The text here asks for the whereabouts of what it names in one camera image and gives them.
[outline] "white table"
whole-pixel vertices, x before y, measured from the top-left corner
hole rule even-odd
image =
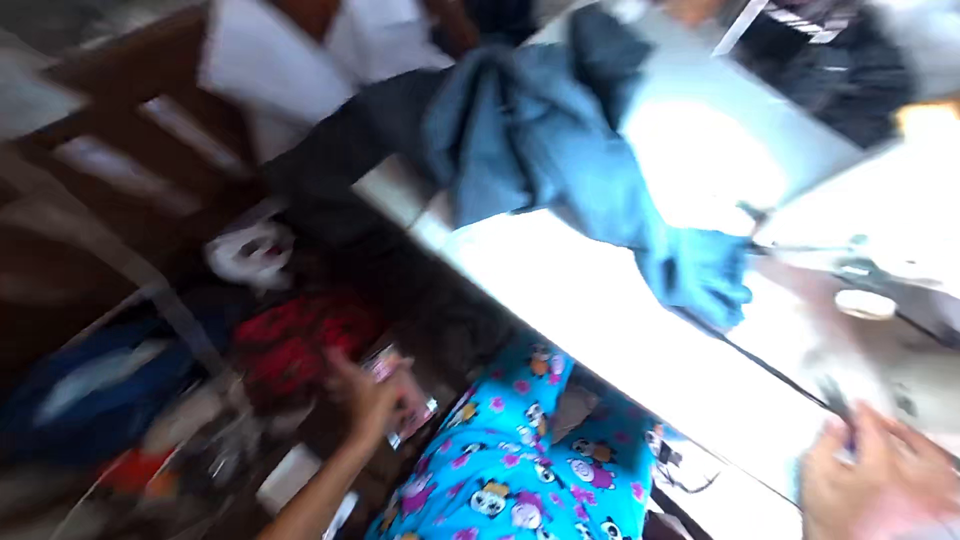
[[[662,13],[636,28],[657,50],[625,136],[671,224],[743,233],[737,200],[771,207],[860,159]],[[535,40],[564,35],[560,17]],[[426,204],[416,181],[390,158],[355,189],[581,365],[742,471],[724,482],[756,491],[749,475],[795,499],[796,459],[826,419],[820,407],[661,307],[630,251],[586,238],[547,210],[452,231],[445,194]],[[765,493],[746,528],[757,538],[799,538],[797,509]]]

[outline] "human hand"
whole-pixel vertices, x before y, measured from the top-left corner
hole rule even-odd
[[[850,432],[833,419],[804,458],[806,540],[879,540],[942,527],[960,514],[960,481],[929,439],[865,404],[853,417],[856,462],[835,457]]]
[[[326,387],[334,401],[345,402],[350,414],[350,436],[365,444],[375,445],[395,428],[404,411],[397,409],[400,400],[396,378],[383,382],[376,375],[351,362],[340,349],[325,350],[332,374]]]

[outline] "blue cloth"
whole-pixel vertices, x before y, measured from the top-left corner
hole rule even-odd
[[[551,446],[549,417],[573,367],[535,335],[515,338],[367,538],[639,540],[656,461],[645,434],[657,423],[611,395]]]
[[[564,209],[590,238],[633,250],[662,304],[735,326],[752,299],[742,283],[749,238],[668,225],[617,132],[651,47],[596,5],[570,26],[569,48],[471,51],[434,96],[422,137],[454,225]]]
[[[214,345],[226,347],[225,316],[202,314],[200,320]],[[36,414],[59,382],[106,355],[135,348],[163,326],[159,319],[149,318],[106,327],[38,362],[0,407],[0,434],[9,458],[89,465],[110,459],[135,443],[163,408],[196,378],[193,355],[179,339],[126,379],[90,392],[55,418],[39,423]]]

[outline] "blue pajama pants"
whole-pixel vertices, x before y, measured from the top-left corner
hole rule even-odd
[[[639,540],[661,427],[611,391],[550,445],[572,358],[521,332],[444,420],[368,539]]]

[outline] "human arm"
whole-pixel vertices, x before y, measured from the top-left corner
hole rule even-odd
[[[920,433],[860,404],[854,463],[837,459],[850,438],[829,424],[804,458],[806,540],[886,540],[943,527],[960,514],[960,481],[948,456]]]
[[[349,435],[258,540],[317,540],[323,536],[354,479],[395,420],[398,394],[391,378],[377,383],[373,374],[350,363],[339,350],[327,351],[326,356],[335,371],[331,390],[348,399]]]

